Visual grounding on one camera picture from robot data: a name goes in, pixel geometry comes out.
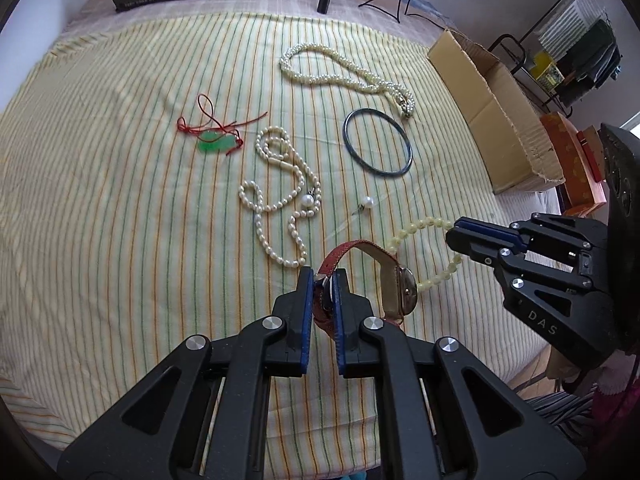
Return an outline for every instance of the bangle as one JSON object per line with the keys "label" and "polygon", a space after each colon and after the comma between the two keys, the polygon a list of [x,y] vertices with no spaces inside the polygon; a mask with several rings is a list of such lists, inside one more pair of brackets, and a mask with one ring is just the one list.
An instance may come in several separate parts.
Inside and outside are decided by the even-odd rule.
{"label": "bangle", "polygon": [[[349,141],[349,135],[347,133],[347,129],[349,126],[349,122],[355,116],[362,115],[364,113],[376,115],[386,120],[386,122],[391,124],[395,128],[396,132],[398,132],[402,136],[402,138],[404,139],[404,144],[406,146],[406,154],[407,154],[407,161],[406,161],[406,164],[404,165],[404,168],[402,168],[399,171],[379,170],[377,168],[374,168],[368,162],[365,162],[363,158],[358,154],[358,152],[356,152],[354,147],[351,145],[351,142]],[[361,165],[365,170],[368,170],[373,174],[376,174],[379,176],[402,176],[407,171],[409,171],[411,164],[414,162],[414,152],[411,149],[411,143],[409,142],[409,137],[407,137],[406,132],[402,129],[402,126],[400,126],[400,124],[396,123],[391,117],[389,117],[384,112],[381,112],[380,110],[375,110],[374,108],[360,108],[358,110],[354,110],[353,112],[351,112],[349,115],[347,115],[347,118],[344,120],[344,123],[342,124],[342,138],[344,139],[344,143],[347,147],[349,154],[356,160],[356,162],[359,165]]]}

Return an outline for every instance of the twisted pearl necklace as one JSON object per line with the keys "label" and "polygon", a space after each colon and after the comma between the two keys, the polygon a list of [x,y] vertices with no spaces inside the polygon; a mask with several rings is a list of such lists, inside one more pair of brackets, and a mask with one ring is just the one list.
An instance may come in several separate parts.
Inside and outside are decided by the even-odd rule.
{"label": "twisted pearl necklace", "polygon": [[[408,237],[408,235],[414,235],[418,232],[418,229],[424,229],[425,227],[440,227],[445,231],[448,231],[453,227],[453,223],[447,220],[443,220],[442,218],[434,218],[431,216],[427,216],[425,219],[420,219],[416,223],[412,223],[409,225],[407,229],[400,229],[396,236],[391,238],[389,241],[386,250],[391,254],[396,254],[398,252],[398,246],[400,242]],[[453,259],[450,261],[447,268],[435,276],[433,276],[430,280],[425,280],[424,282],[417,283],[418,292],[422,292],[424,290],[429,290],[430,288],[439,285],[444,280],[449,280],[451,275],[458,270],[458,265],[462,263],[462,255],[459,253],[454,253]]]}
{"label": "twisted pearl necklace", "polygon": [[[271,144],[278,145],[276,152],[271,151]],[[298,229],[296,228],[296,222],[298,221],[298,218],[312,218],[320,211],[322,203],[320,180],[314,172],[309,169],[309,166],[302,159],[300,154],[293,149],[289,134],[284,130],[284,128],[279,126],[268,126],[263,129],[258,134],[258,138],[255,141],[255,150],[258,152],[258,155],[260,155],[260,158],[266,160],[268,164],[274,164],[281,170],[293,173],[296,176],[298,184],[291,193],[270,205],[264,205],[262,190],[253,180],[245,180],[242,182],[242,186],[238,189],[238,196],[245,207],[254,211],[255,234],[264,248],[264,251],[273,260],[275,260],[276,263],[282,266],[292,268],[301,267],[306,263],[308,253],[306,252],[306,246],[298,233]],[[295,197],[302,192],[302,188],[305,185],[305,174],[308,182],[312,185],[312,191],[302,197],[302,205],[304,209],[294,211],[293,215],[289,217],[289,224],[287,225],[289,235],[294,239],[298,246],[300,257],[293,260],[286,260],[273,250],[265,238],[264,231],[262,230],[262,215],[277,211],[278,209],[282,209],[288,203],[292,203]],[[256,197],[255,202],[252,202],[247,198],[247,189],[252,189],[254,191]]]}
{"label": "twisted pearl necklace", "polygon": [[[293,70],[291,66],[291,58],[300,52],[319,52],[327,57],[333,59],[337,64],[345,67],[353,73],[356,73],[363,78],[366,83],[356,81],[349,77],[344,77],[337,74],[323,74],[323,75],[304,75],[300,72]],[[399,105],[404,117],[411,117],[415,109],[414,95],[404,86],[392,81],[385,81],[380,76],[366,70],[361,66],[357,66],[351,59],[347,59],[337,50],[334,50],[328,46],[317,43],[299,43],[292,46],[287,50],[280,58],[280,70],[294,82],[302,83],[306,85],[341,85],[356,92],[363,94],[382,94],[388,92],[393,100]]]}

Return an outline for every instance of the bed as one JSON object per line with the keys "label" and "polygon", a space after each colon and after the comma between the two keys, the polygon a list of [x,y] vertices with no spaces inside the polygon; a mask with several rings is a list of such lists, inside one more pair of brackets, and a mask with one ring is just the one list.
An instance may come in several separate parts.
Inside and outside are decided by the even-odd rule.
{"label": "bed", "polygon": [[[558,213],[554,192],[492,193],[426,57],[446,17],[415,0],[433,22],[397,23],[362,1],[332,0],[325,17],[318,0],[183,0],[121,14],[110,0],[90,0],[31,70],[0,118],[0,394],[24,428],[65,447],[187,336],[233,335],[295,287],[296,272],[264,254],[238,200],[243,179],[273,196],[290,185],[254,151],[268,124],[292,134],[323,182],[322,212],[300,228],[311,266],[350,239],[385,245],[426,215],[508,224]],[[396,0],[380,1],[395,11]],[[282,77],[278,59],[300,41],[331,44],[414,92],[415,116],[403,124],[415,161],[405,177],[364,173],[338,134],[350,110],[397,116],[393,103]],[[296,63],[338,70],[316,55]],[[203,154],[176,130],[179,116],[201,120],[200,92],[221,120],[268,116],[241,129],[237,153]],[[378,163],[398,163],[379,124],[357,122],[352,135]],[[359,212],[364,195],[375,206]],[[275,216],[265,231],[291,253],[283,222]],[[421,233],[399,259],[424,279],[451,254],[440,234]],[[344,264],[354,290],[379,308],[372,262],[350,254]],[[404,330],[459,338],[505,381],[544,347],[501,307],[489,270],[469,261],[420,295]],[[341,379],[333,355],[314,330],[308,374],[274,380],[268,478],[332,478],[380,462],[372,382]]]}

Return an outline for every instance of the red string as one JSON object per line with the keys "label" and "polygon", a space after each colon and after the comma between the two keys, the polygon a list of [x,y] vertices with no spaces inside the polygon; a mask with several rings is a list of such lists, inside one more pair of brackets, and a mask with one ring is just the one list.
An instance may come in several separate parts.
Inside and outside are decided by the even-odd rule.
{"label": "red string", "polygon": [[[209,103],[209,108],[211,108],[211,113],[205,110],[205,107],[202,105],[202,102],[200,102],[200,98],[205,98],[207,100],[207,103]],[[177,122],[178,131],[187,135],[195,135],[198,137],[198,140],[200,140],[201,142],[209,142],[209,143],[216,142],[217,140],[220,140],[225,135],[233,135],[236,138],[236,146],[234,148],[231,148],[228,152],[226,152],[227,155],[233,153],[235,150],[239,150],[240,148],[242,148],[242,145],[244,144],[244,140],[242,140],[242,137],[240,137],[240,131],[238,130],[238,126],[247,126],[248,124],[255,123],[255,121],[260,120],[268,113],[268,112],[265,112],[261,116],[256,117],[255,119],[251,119],[249,121],[245,121],[244,123],[238,123],[236,121],[233,121],[232,123],[229,123],[229,124],[221,124],[213,116],[213,103],[211,102],[211,99],[209,99],[208,96],[206,96],[205,94],[198,94],[197,101],[198,101],[198,106],[200,107],[200,111],[208,119],[208,121],[204,124],[200,124],[199,126],[189,126],[187,124],[187,121],[184,119],[184,117],[181,116]],[[216,126],[215,127],[209,126],[211,123],[216,123]],[[205,134],[207,132],[221,132],[221,134],[212,140],[203,139],[202,134]]]}

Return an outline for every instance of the red watch strap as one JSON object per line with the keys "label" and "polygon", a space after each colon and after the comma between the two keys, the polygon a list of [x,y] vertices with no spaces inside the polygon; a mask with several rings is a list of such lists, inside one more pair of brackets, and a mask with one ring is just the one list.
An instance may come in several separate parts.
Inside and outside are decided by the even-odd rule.
{"label": "red watch strap", "polygon": [[[382,308],[385,311],[385,319],[399,324],[402,322],[401,291],[398,277],[399,264],[394,256],[386,252],[382,247],[368,240],[354,240],[343,243],[331,251],[318,269],[318,274],[330,277],[337,269],[342,257],[351,249],[357,248],[367,253],[380,263],[380,283],[382,288]],[[331,313],[327,312],[321,304],[321,289],[314,293],[314,321],[333,338],[334,323]]]}
{"label": "red watch strap", "polygon": [[376,245],[373,242],[369,242],[368,240],[354,240],[352,242],[345,242],[338,245],[333,251],[327,254],[327,256],[324,258],[324,261],[320,265],[320,268],[318,269],[318,273],[331,276],[334,273],[334,270],[337,269],[338,263],[340,262],[342,257],[353,248],[360,249],[362,252],[367,253],[377,261],[380,261],[381,257],[386,257],[390,261],[392,261],[395,267],[399,265],[398,260],[396,260],[396,258],[391,254],[387,253],[379,245]]}

